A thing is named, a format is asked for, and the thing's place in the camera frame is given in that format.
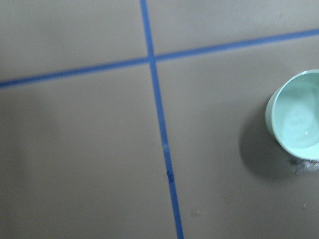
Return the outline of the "mint green bowl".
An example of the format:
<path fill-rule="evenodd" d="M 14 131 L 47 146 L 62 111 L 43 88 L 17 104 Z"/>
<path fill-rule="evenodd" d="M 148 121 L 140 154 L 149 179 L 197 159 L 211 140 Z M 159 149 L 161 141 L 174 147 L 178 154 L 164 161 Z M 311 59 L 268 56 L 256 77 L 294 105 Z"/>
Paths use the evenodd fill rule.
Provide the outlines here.
<path fill-rule="evenodd" d="M 273 139 L 290 155 L 319 159 L 319 71 L 301 72 L 278 88 L 265 109 Z"/>

